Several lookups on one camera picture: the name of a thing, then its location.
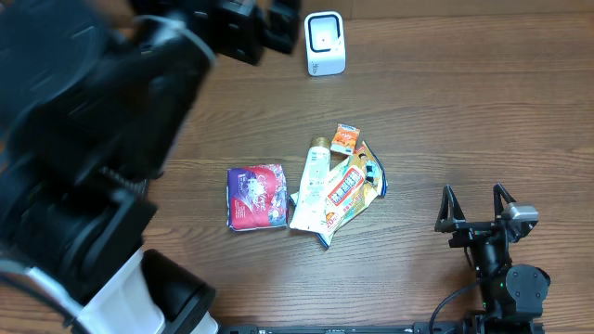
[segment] small orange box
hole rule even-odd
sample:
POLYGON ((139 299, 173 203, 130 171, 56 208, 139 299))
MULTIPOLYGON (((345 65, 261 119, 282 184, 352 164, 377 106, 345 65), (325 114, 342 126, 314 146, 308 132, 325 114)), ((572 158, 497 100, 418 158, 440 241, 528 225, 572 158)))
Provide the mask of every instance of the small orange box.
POLYGON ((359 137, 359 129, 344 124, 338 124, 336 135, 332 139, 330 150, 346 155, 353 155, 356 140, 359 137))

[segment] small white box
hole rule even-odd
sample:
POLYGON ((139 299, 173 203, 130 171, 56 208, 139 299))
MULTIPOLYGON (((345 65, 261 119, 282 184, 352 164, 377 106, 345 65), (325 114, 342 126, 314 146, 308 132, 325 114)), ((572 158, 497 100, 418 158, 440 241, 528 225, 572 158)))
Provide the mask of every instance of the small white box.
POLYGON ((307 70, 313 76, 342 73, 346 68, 342 17, 334 11, 305 18, 307 70))

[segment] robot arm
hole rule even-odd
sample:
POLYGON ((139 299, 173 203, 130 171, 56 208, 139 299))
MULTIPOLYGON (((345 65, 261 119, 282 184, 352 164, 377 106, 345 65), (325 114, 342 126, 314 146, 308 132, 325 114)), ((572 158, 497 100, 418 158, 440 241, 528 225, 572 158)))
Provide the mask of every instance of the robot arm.
POLYGON ((300 2, 267 20, 253 0, 132 5, 129 40, 82 0, 0 15, 0 245, 77 331, 189 333, 214 290, 139 251, 157 208, 136 185, 161 174, 215 54, 290 53, 300 2))
POLYGON ((461 322, 464 333, 544 333, 542 326, 535 327, 533 320, 543 313, 542 303, 549 292, 550 277, 532 265, 512 265, 509 248, 510 243, 527 237, 536 227, 538 211, 531 204, 516 202, 501 184, 493 187, 493 199, 494 220, 468 223, 451 186, 444 187, 435 232, 452 234, 449 247, 464 248, 477 280, 437 307, 428 326, 432 334, 439 310, 476 286, 481 289, 484 309, 465 314, 461 322))

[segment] cable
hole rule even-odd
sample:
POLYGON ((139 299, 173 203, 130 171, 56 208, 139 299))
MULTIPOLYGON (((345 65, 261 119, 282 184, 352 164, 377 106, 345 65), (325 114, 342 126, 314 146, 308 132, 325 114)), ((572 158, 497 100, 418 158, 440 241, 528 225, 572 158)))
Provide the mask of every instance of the cable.
POLYGON ((440 302, 439 305, 437 305, 437 308, 435 308, 435 311, 433 311, 433 314, 431 315, 431 319, 429 319, 429 334, 433 334, 433 323, 435 322, 435 318, 437 317, 437 314, 439 313, 439 311, 441 311, 441 309, 444 308, 444 306, 446 306, 447 303, 452 302, 460 295, 476 288, 476 286, 478 286, 479 284, 481 284, 481 280, 477 279, 474 283, 472 283, 462 289, 459 289, 458 291, 452 293, 447 298, 445 298, 442 302, 440 302))
POLYGON ((471 270, 474 270, 474 266, 472 266, 471 257, 468 255, 468 246, 464 246, 464 255, 466 255, 466 262, 468 262, 468 266, 471 270))
POLYGON ((206 44, 206 42, 199 38, 199 36, 196 33, 188 29, 184 21, 177 19, 168 19, 157 15, 140 15, 135 17, 134 21, 139 22, 145 19, 150 19, 162 24, 169 25, 171 28, 180 32, 181 34, 186 36, 186 38, 190 40, 190 42, 194 43, 198 47, 198 49, 200 49, 200 51, 202 51, 204 56, 206 56, 206 58, 211 63, 211 67, 214 67, 214 65, 216 65, 216 55, 214 54, 213 50, 206 44))
POLYGON ((70 312, 68 312, 68 310, 66 310, 64 307, 62 307, 62 305, 51 300, 44 294, 36 291, 35 289, 32 289, 31 287, 28 287, 28 286, 18 282, 15 279, 10 278, 9 276, 6 276, 4 274, 0 274, 0 283, 5 283, 6 285, 8 285, 14 289, 17 289, 17 290, 20 290, 21 292, 27 293, 28 295, 30 295, 37 301, 44 303, 49 308, 51 308, 58 314, 62 315, 64 317, 63 326, 65 328, 67 328, 68 326, 72 326, 73 328, 76 328, 77 334, 78 333, 89 334, 89 332, 83 327, 83 325, 81 325, 81 323, 70 312))
POLYGON ((505 238, 505 264, 511 265, 510 241, 508 240, 508 221, 503 221, 503 238, 505 238))

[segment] colorful wrapper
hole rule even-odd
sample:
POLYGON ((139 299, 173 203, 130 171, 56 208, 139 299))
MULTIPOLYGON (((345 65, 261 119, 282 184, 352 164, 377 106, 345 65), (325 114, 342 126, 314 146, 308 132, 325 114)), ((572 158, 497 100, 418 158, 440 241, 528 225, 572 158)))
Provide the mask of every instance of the colorful wrapper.
POLYGON ((356 140, 359 137, 359 129, 354 126, 338 124, 336 135, 332 139, 330 150, 346 155, 352 155, 355 151, 356 140))
MULTIPOLYGON (((381 162, 365 141, 355 154, 329 173, 326 196, 326 232, 318 233, 329 247, 336 231, 364 211, 378 196, 385 196, 388 183, 381 162)), ((291 195, 293 204, 299 193, 291 195)))
POLYGON ((227 225, 234 231, 287 225, 287 179, 278 164, 227 171, 227 225))

